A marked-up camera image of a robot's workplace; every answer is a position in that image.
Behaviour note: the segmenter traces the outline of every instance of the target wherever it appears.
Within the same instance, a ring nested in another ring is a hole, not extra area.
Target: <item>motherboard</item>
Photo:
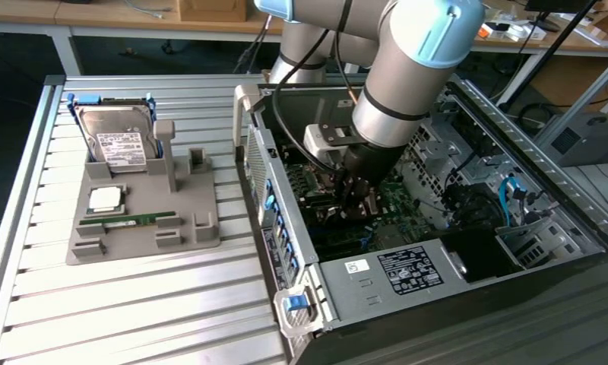
[[[397,172],[374,192],[378,214],[362,218],[340,211],[332,174],[310,163],[286,171],[322,262],[421,242],[433,230]]]

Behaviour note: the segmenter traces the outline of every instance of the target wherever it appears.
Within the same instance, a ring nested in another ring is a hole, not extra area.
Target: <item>warning label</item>
[[[379,255],[378,259],[398,295],[445,284],[425,247]]]
[[[146,164],[140,133],[98,133],[98,139],[110,166]]]

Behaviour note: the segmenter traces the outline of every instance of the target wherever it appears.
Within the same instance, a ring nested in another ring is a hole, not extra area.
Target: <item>light blue joint cap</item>
[[[481,0],[403,0],[391,15],[395,42],[430,68],[457,66],[485,22]]]
[[[294,0],[255,0],[255,6],[287,21],[294,21]]]

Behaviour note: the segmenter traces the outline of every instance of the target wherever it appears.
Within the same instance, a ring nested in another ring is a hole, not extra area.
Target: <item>green circuit board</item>
[[[116,217],[100,217],[79,221],[80,225],[86,224],[103,224],[107,228],[127,228],[150,226],[155,224],[156,218],[171,217],[175,211],[163,211],[159,213],[138,214],[138,215],[120,215]]]
[[[287,166],[287,174],[296,198],[319,202],[314,208],[300,207],[315,249],[323,262],[362,253],[381,251],[421,242],[431,231],[413,197],[395,176],[379,186],[382,214],[347,227],[320,227],[315,214],[334,208],[332,182],[310,164]]]

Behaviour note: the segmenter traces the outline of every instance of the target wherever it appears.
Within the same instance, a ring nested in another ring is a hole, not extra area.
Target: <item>aluminum workbench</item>
[[[286,363],[231,143],[235,86],[260,81],[259,75],[48,78],[0,228],[2,363]],[[175,120],[175,154],[206,147],[218,248],[66,265],[87,154],[62,103],[70,92],[151,92],[159,119]]]
[[[255,75],[48,79],[0,228],[0,363],[286,363],[231,143],[235,86],[256,82]],[[60,107],[70,92],[151,92],[159,117],[175,120],[176,154],[206,146],[224,237],[218,248],[66,265],[86,158]],[[608,262],[533,300],[343,365],[395,363],[608,365]]]

